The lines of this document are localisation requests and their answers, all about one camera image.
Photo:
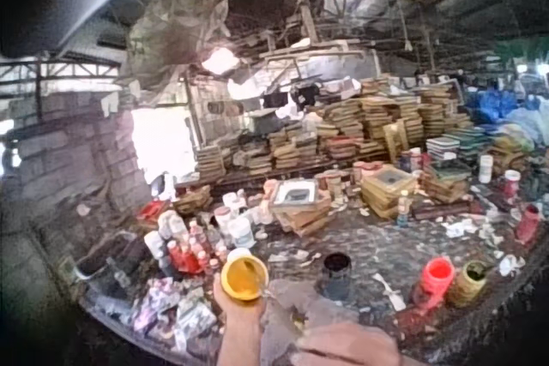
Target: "hand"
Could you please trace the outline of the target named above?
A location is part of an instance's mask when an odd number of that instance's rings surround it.
[[[292,355],[294,366],[399,366],[396,342],[383,330],[341,323],[305,331],[301,350]]]
[[[246,325],[259,325],[265,311],[265,302],[261,297],[252,302],[240,302],[227,295],[221,286],[219,274],[214,278],[214,299],[226,313],[227,323],[236,321]]]

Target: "yellow paint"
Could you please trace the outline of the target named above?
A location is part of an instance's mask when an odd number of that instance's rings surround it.
[[[248,261],[264,285],[268,284],[267,268],[255,256],[241,256],[234,261],[228,261],[221,270],[221,285],[230,296],[242,301],[250,301],[261,296],[261,290],[256,284],[256,275],[244,264]]]

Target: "pink paint jar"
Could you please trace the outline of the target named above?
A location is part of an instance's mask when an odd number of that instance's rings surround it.
[[[413,292],[413,302],[421,309],[433,309],[443,300],[452,284],[455,269],[452,262],[444,257],[436,257],[425,265],[421,279]]]
[[[504,195],[508,201],[515,199],[520,181],[521,173],[519,171],[508,170],[505,172]]]
[[[528,205],[522,215],[521,223],[516,227],[516,238],[522,243],[530,242],[538,230],[540,210],[534,205]]]

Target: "ceiling light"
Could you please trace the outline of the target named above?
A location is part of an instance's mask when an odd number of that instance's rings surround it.
[[[542,76],[547,76],[547,74],[549,73],[549,64],[538,64],[538,73]]]
[[[238,62],[239,59],[231,51],[222,47],[216,49],[207,61],[202,62],[202,67],[216,75],[223,75],[228,70],[237,67]]]
[[[310,45],[311,45],[311,39],[302,38],[298,43],[294,43],[293,45],[290,45],[290,47],[307,47]]]

